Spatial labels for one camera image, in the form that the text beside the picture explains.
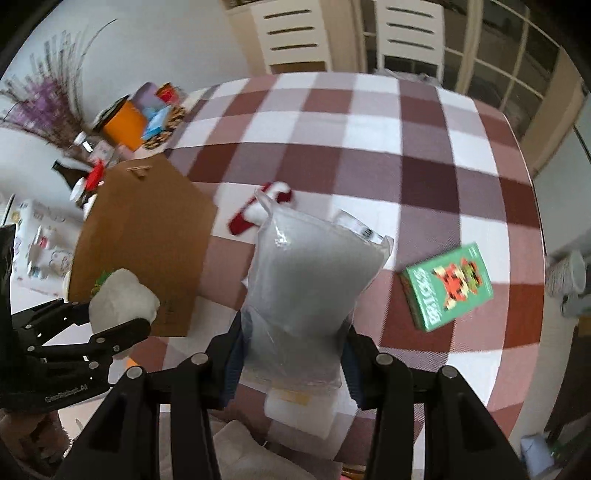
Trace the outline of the white round plush toy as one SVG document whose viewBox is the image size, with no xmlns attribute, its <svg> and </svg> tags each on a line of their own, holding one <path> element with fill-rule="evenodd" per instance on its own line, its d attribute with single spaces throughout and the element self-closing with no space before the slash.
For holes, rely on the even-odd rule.
<svg viewBox="0 0 591 480">
<path fill-rule="evenodd" d="M 89 302 L 92 333 L 102 333 L 136 318 L 152 324 L 159 307 L 159 299 L 135 274 L 118 269 L 106 278 Z"/>
</svg>

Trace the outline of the green bricks box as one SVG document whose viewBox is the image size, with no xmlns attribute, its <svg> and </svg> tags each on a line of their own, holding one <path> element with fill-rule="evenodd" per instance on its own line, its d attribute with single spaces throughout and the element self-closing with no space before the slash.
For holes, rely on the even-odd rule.
<svg viewBox="0 0 591 480">
<path fill-rule="evenodd" d="M 401 283 L 416 327 L 432 332 L 494 298 L 476 243 L 407 267 Z"/>
</svg>

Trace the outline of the white tissue pack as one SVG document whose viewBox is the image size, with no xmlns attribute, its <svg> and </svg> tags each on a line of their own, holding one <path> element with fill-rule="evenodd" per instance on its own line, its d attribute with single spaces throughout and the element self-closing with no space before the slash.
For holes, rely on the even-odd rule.
<svg viewBox="0 0 591 480">
<path fill-rule="evenodd" d="M 345 386 L 315 394 L 272 389 L 263 404 L 267 418 L 322 440 L 329 437 L 338 414 L 353 415 L 357 409 Z"/>
</svg>

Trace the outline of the white kitten plush toy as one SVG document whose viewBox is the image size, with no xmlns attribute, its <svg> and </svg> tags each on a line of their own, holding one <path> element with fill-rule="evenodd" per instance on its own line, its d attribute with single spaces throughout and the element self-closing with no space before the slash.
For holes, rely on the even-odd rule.
<svg viewBox="0 0 591 480">
<path fill-rule="evenodd" d="M 294 191 L 284 182 L 270 182 L 257 189 L 277 204 L 291 206 L 294 203 Z M 228 230 L 232 235 L 238 236 L 252 227 L 259 227 L 266 220 L 267 213 L 263 205 L 253 195 L 228 222 Z"/>
</svg>

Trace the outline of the clear plastic bag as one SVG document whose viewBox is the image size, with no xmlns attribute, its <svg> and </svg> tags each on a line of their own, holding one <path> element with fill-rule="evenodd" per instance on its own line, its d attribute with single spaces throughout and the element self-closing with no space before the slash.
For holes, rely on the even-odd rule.
<svg viewBox="0 0 591 480">
<path fill-rule="evenodd" d="M 393 240 L 345 211 L 331 221 L 276 203 L 266 211 L 242 304 L 245 366 L 277 389 L 341 385 L 341 357 L 360 295 L 392 254 Z"/>
</svg>

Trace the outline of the white printed storage box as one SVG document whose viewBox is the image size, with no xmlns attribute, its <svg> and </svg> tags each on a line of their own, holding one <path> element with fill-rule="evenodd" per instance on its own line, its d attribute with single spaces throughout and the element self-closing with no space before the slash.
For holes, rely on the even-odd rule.
<svg viewBox="0 0 591 480">
<path fill-rule="evenodd" d="M 50 297 L 64 295 L 82 222 L 37 200 L 11 200 L 7 225 L 16 226 L 12 278 L 17 285 Z"/>
</svg>

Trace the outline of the brown cardboard box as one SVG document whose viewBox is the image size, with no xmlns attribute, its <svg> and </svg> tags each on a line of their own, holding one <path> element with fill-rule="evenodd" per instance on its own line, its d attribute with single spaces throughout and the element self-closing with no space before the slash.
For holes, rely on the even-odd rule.
<svg viewBox="0 0 591 480">
<path fill-rule="evenodd" d="M 108 169 L 76 244 L 69 300 L 89 300 L 102 274 L 125 268 L 160 301 L 153 335 L 186 336 L 216 213 L 162 154 Z"/>
</svg>

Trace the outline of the checkered tablecloth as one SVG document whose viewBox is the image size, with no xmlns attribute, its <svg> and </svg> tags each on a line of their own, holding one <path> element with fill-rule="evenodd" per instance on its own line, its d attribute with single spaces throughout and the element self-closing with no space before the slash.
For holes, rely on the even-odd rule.
<svg viewBox="0 0 591 480">
<path fill-rule="evenodd" d="M 161 152 L 211 195 L 217 218 L 189 333 L 132 352 L 149 371 L 176 366 L 228 327 L 245 298 L 256 231 L 229 220 L 257 187 L 281 181 L 301 212 L 348 212 L 393 253 L 356 306 L 356 330 L 408 366 L 457 367 L 505 433 L 538 357 L 545 253 L 530 175 L 495 108 L 389 77 L 295 73 L 235 80 L 192 93 L 188 118 Z M 434 332 L 418 330 L 399 275 L 476 243 L 491 301 Z"/>
</svg>

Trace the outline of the orange container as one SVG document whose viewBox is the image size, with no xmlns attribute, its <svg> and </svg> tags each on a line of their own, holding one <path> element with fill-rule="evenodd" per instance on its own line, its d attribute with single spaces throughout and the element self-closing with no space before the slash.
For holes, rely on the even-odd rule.
<svg viewBox="0 0 591 480">
<path fill-rule="evenodd" d="M 146 125 L 144 115 L 128 97 L 122 97 L 100 116 L 95 129 L 114 146 L 123 145 L 134 152 L 143 144 Z"/>
</svg>

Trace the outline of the purple dried flowers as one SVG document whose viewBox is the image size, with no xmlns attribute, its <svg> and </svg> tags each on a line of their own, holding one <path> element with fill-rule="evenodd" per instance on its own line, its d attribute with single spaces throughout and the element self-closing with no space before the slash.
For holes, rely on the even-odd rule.
<svg viewBox="0 0 591 480">
<path fill-rule="evenodd" d="M 58 149 L 69 150 L 80 133 L 90 128 L 84 119 L 83 65 L 95 41 L 114 22 L 93 34 L 64 30 L 29 57 L 31 73 L 1 83 L 1 127 L 32 135 Z"/>
</svg>

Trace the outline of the red tin can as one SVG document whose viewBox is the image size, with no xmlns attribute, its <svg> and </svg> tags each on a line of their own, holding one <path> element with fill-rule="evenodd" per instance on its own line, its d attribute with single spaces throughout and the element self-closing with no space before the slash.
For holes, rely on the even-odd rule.
<svg viewBox="0 0 591 480">
<path fill-rule="evenodd" d="M 166 104 L 176 105 L 181 102 L 181 95 L 171 83 L 165 83 L 156 90 L 156 96 Z"/>
</svg>

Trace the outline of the white chair left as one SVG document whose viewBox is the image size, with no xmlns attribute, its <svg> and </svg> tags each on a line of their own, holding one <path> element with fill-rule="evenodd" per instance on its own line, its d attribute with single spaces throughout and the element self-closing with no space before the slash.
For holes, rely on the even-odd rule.
<svg viewBox="0 0 591 480">
<path fill-rule="evenodd" d="M 332 71 L 321 4 L 311 0 L 256 2 L 250 6 L 266 72 L 287 64 L 322 63 Z"/>
</svg>

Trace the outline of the white chair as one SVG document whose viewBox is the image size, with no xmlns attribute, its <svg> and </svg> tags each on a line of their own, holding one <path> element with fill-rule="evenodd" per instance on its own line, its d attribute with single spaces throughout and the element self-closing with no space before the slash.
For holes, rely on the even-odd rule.
<svg viewBox="0 0 591 480">
<path fill-rule="evenodd" d="M 287 64 L 322 63 L 332 71 L 321 4 L 311 0 L 256 2 L 250 6 L 266 72 Z"/>
<path fill-rule="evenodd" d="M 436 67 L 443 82 L 445 60 L 444 8 L 428 1 L 375 2 L 377 67 L 386 68 L 387 57 L 418 61 Z"/>
</svg>

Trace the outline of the white chair right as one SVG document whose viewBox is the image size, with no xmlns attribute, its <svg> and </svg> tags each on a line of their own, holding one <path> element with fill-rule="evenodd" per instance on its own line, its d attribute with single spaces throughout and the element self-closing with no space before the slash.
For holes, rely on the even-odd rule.
<svg viewBox="0 0 591 480">
<path fill-rule="evenodd" d="M 443 82 L 445 60 L 444 8 L 428 1 L 375 2 L 377 67 L 386 68 L 387 57 L 418 61 L 436 67 Z"/>
</svg>

